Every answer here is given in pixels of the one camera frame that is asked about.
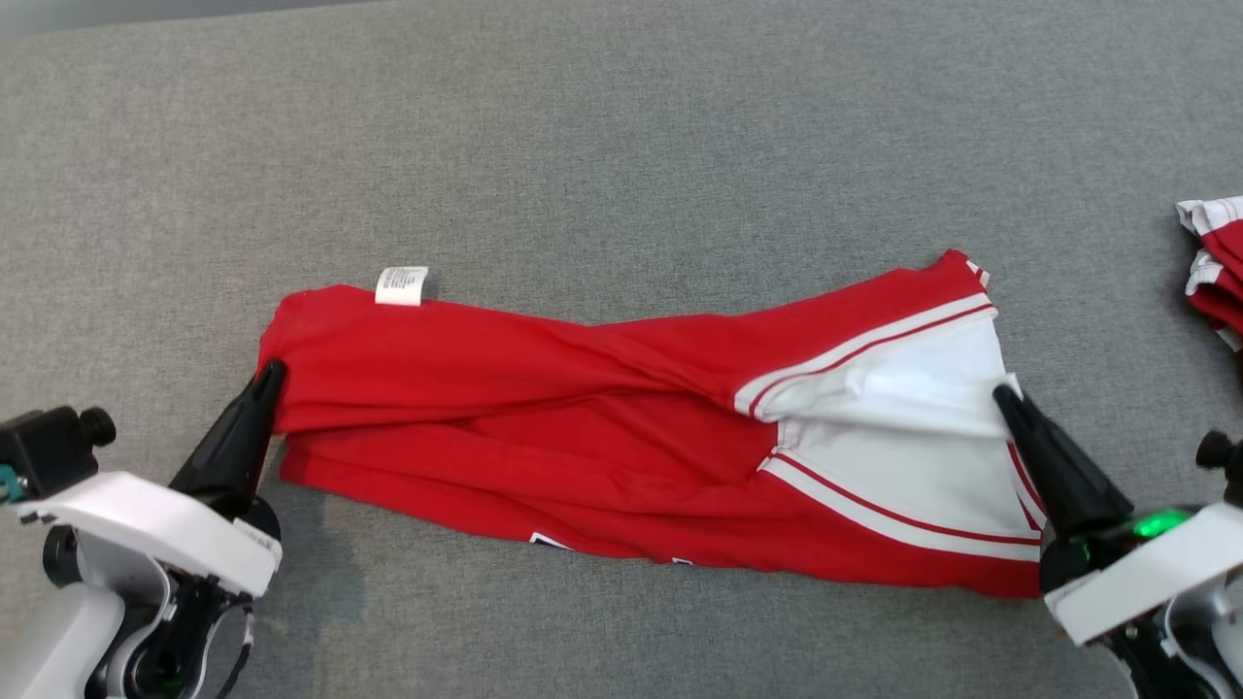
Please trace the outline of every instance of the black knob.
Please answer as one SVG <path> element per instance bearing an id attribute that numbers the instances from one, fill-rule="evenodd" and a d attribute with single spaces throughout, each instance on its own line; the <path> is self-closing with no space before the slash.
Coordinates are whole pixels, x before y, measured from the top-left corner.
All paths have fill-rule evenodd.
<path id="1" fill-rule="evenodd" d="M 1224 432 L 1212 430 L 1199 440 L 1196 449 L 1196 464 L 1206 469 L 1219 469 L 1229 463 L 1234 443 Z"/>
<path id="2" fill-rule="evenodd" d="M 107 447 L 117 440 L 117 424 L 103 408 L 87 408 L 78 415 L 86 440 L 94 447 Z"/>

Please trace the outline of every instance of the gray fabric surface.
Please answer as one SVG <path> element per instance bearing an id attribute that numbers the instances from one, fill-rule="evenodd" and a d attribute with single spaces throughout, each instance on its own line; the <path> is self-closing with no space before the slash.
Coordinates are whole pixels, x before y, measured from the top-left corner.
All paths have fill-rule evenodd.
<path id="1" fill-rule="evenodd" d="M 1241 35 L 1226 0 L 420 0 L 0 44 L 0 415 L 104 405 L 104 463 L 168 479 L 295 290 L 426 264 L 441 299 L 610 321 L 957 246 L 1124 488 L 1216 498 L 1191 456 L 1243 392 L 1171 205 L 1243 192 Z M 265 488 L 286 562 L 241 698 L 1126 695 L 1034 602 Z M 48 586 L 42 534 L 4 535 L 11 643 Z"/>

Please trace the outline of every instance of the green light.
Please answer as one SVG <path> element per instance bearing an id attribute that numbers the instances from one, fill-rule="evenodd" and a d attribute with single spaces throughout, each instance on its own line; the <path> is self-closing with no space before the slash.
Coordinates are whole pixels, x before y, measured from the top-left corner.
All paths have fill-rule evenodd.
<path id="1" fill-rule="evenodd" d="M 1131 532 L 1140 539 L 1156 539 L 1190 519 L 1182 510 L 1161 510 L 1135 522 Z"/>

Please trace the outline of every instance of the red and white folded cloth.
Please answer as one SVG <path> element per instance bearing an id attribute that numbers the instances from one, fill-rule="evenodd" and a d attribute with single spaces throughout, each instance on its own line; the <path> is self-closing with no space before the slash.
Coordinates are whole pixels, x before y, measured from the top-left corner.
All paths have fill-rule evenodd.
<path id="1" fill-rule="evenodd" d="M 1243 350 L 1243 197 L 1176 204 L 1178 220 L 1204 246 L 1187 280 L 1187 299 L 1208 316 L 1231 350 Z"/>

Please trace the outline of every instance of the white clothing tag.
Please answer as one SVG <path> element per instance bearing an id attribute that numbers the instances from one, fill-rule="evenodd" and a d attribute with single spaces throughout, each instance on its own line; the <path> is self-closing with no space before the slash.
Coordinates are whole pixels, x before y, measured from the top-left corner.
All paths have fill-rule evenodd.
<path id="1" fill-rule="evenodd" d="M 250 522 L 245 522 L 242 520 L 234 520 L 234 529 L 249 536 L 251 541 L 254 541 L 255 544 L 259 544 L 264 549 L 271 551 L 272 555 L 276 556 L 276 567 L 281 567 L 281 557 L 285 556 L 285 550 L 281 549 L 280 541 L 272 539 L 271 536 L 264 534 Z"/>
<path id="2" fill-rule="evenodd" d="M 375 284 L 375 302 L 393 306 L 421 306 L 428 267 L 387 267 Z"/>

